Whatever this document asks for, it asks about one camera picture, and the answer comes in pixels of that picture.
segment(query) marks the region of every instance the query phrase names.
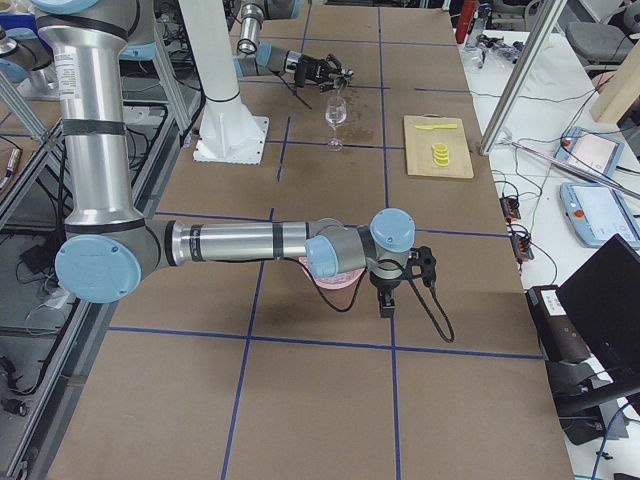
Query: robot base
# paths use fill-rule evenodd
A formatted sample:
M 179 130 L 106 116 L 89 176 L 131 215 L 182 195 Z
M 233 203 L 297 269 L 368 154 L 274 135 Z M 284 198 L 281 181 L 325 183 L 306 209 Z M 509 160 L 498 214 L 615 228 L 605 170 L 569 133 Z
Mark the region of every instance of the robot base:
M 248 123 L 251 133 L 247 135 L 239 145 L 229 147 L 227 129 L 232 128 L 223 121 L 224 115 L 216 120 L 207 118 L 208 110 L 205 109 L 200 128 L 200 140 L 196 145 L 193 159 L 198 162 L 223 162 L 241 163 L 246 165 L 258 165 L 262 160 L 267 130 L 269 129 L 268 117 L 254 117 L 249 110 L 242 105 L 243 122 Z

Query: computer monitor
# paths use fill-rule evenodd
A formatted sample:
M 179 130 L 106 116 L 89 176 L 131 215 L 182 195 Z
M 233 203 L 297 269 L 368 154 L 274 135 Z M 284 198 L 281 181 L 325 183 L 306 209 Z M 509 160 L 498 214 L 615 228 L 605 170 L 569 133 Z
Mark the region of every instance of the computer monitor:
M 591 380 L 589 391 L 556 396 L 561 416 L 609 403 L 609 417 L 627 397 L 640 412 L 640 256 L 613 236 L 557 290 L 557 296 L 589 349 L 613 379 Z

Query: red object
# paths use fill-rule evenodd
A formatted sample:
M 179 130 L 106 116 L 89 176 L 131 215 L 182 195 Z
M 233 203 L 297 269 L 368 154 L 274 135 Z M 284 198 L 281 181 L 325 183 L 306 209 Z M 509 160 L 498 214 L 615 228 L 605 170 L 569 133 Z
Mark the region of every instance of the red object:
M 458 20 L 458 27 L 456 28 L 456 42 L 458 45 L 464 42 L 469 32 L 469 25 L 473 20 L 473 13 L 476 11 L 476 0 L 464 0 L 462 5 L 462 11 L 460 12 L 460 19 Z

